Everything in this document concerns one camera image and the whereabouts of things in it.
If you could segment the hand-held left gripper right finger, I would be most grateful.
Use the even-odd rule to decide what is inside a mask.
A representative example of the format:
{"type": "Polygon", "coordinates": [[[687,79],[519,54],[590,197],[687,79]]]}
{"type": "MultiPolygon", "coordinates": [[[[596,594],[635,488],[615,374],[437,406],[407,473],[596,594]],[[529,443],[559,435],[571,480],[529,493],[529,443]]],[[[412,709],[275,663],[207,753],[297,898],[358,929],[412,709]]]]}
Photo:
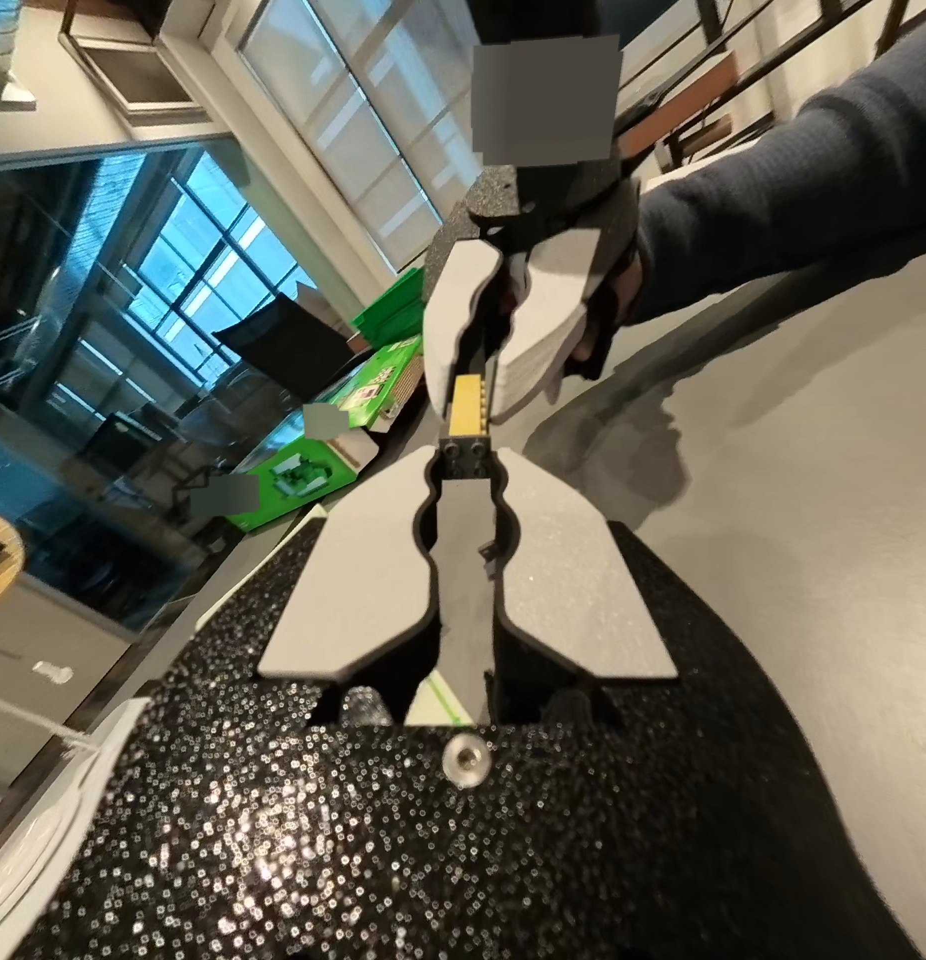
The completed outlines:
{"type": "Polygon", "coordinates": [[[517,451],[504,448],[494,462],[494,706],[547,707],[570,691],[675,681],[610,523],[517,451]]]}

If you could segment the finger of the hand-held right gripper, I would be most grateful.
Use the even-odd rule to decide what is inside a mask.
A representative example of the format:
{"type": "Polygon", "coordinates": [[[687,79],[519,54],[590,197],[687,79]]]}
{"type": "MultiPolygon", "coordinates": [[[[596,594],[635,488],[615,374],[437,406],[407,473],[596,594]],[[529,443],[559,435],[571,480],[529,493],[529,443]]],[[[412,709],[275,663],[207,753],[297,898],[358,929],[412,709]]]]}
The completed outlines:
{"type": "Polygon", "coordinates": [[[498,273],[503,255],[489,242],[457,242],[424,307],[423,371],[431,407],[446,417],[459,347],[480,296],[498,273]]]}
{"type": "Polygon", "coordinates": [[[579,342],[585,294],[601,231],[560,232],[534,246],[524,263],[524,297],[496,355],[490,421],[503,423],[536,396],[579,342]]]}

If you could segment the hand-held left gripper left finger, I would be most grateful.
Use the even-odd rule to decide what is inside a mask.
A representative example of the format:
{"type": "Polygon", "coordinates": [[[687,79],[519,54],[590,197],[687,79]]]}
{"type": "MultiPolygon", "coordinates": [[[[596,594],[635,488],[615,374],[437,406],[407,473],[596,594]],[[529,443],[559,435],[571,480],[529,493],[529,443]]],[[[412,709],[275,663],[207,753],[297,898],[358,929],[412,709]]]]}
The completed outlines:
{"type": "Polygon", "coordinates": [[[407,710],[440,651],[431,556],[440,451],[421,447],[329,511],[257,666],[267,679],[376,690],[407,710]]]}

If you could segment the tan toy brick plate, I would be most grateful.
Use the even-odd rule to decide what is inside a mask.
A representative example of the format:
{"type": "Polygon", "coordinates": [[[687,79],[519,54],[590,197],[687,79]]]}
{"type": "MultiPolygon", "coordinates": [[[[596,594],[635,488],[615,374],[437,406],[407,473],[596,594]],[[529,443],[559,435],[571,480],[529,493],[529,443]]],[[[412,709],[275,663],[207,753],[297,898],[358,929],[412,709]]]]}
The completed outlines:
{"type": "Polygon", "coordinates": [[[489,434],[488,391],[483,373],[455,378],[449,404],[449,437],[484,437],[489,434]]]}

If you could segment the black toy brick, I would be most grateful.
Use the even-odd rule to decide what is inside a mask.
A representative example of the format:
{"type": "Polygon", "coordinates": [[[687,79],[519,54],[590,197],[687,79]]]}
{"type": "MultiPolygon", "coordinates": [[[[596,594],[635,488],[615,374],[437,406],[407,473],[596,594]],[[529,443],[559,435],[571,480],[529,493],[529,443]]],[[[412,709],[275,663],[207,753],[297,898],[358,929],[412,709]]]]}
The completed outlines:
{"type": "Polygon", "coordinates": [[[492,470],[492,442],[488,434],[440,438],[440,476],[444,481],[487,479],[492,470]]]}

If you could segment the person's right forearm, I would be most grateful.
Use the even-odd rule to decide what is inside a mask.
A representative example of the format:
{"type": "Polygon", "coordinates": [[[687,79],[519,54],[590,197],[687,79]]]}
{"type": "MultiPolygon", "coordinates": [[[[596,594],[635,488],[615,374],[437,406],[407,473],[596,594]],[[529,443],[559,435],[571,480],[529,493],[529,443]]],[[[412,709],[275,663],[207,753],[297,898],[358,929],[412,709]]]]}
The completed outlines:
{"type": "Polygon", "coordinates": [[[637,325],[926,226],[926,22],[751,148],[646,192],[637,325]]]}

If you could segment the grey desk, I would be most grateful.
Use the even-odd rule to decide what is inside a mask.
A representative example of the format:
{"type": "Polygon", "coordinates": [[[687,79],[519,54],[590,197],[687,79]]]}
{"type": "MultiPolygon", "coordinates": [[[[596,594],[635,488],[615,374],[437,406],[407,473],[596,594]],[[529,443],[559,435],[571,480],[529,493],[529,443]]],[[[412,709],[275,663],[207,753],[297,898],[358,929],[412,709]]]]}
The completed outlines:
{"type": "Polygon", "coordinates": [[[756,283],[524,452],[680,671],[607,731],[307,728],[252,678],[307,523],[153,690],[13,958],[926,958],[926,256],[756,283]]]}

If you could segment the person's right hand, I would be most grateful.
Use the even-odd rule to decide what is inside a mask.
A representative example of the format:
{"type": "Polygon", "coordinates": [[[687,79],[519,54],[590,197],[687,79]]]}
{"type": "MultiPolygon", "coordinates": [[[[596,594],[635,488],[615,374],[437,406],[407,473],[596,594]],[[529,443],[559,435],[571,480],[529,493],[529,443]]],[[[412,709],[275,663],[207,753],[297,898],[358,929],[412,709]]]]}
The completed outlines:
{"type": "Polygon", "coordinates": [[[628,322],[643,282],[638,249],[604,280],[589,302],[587,324],[569,354],[575,363],[586,363],[600,344],[612,342],[616,330],[628,322]]]}

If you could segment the green plastic tray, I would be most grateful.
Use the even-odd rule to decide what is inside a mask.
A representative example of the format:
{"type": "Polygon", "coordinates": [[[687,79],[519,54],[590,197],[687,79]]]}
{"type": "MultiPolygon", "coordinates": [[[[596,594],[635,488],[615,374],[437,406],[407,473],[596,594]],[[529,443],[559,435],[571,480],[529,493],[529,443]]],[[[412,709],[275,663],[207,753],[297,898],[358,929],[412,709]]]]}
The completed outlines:
{"type": "Polygon", "coordinates": [[[417,336],[422,328],[424,270],[403,271],[395,282],[351,321],[375,348],[417,336]]]}

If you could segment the green printed box lid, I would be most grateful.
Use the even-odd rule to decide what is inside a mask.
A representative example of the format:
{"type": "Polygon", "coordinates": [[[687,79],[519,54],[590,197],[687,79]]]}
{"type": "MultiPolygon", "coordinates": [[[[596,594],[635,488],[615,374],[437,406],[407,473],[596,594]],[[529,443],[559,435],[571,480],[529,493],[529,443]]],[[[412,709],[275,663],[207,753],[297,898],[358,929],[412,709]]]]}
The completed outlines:
{"type": "Polygon", "coordinates": [[[422,340],[419,334],[385,345],[313,402],[347,412],[351,428],[389,433],[421,384],[422,340]]]}

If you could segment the green toy set box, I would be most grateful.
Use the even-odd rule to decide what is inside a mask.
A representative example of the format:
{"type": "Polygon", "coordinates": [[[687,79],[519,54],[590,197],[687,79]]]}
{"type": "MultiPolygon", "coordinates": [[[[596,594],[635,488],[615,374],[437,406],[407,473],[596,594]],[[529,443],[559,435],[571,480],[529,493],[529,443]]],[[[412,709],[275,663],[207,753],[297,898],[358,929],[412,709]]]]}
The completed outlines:
{"type": "Polygon", "coordinates": [[[234,471],[257,479],[258,504],[227,518],[251,532],[354,483],[378,453],[376,441],[361,428],[329,440],[301,436],[281,447],[261,444],[234,471]]]}

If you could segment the black office chair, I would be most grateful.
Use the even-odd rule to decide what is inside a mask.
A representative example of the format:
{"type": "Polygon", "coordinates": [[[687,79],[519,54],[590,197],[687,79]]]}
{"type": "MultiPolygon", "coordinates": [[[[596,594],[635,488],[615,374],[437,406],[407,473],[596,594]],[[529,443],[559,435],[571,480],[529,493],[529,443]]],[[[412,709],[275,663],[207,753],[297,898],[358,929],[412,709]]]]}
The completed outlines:
{"type": "Polygon", "coordinates": [[[281,293],[214,337],[300,402],[312,402],[373,355],[371,348],[355,352],[341,333],[281,293]]]}

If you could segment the white plastic tray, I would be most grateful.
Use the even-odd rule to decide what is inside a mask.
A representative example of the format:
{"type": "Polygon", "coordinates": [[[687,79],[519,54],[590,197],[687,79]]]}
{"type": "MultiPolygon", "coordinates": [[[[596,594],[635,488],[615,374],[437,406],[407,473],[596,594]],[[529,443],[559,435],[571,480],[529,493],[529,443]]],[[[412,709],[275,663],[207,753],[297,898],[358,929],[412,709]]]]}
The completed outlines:
{"type": "Polygon", "coordinates": [[[45,871],[69,834],[83,834],[136,722],[149,704],[134,697],[72,748],[61,773],[0,846],[0,921],[45,871]]]}

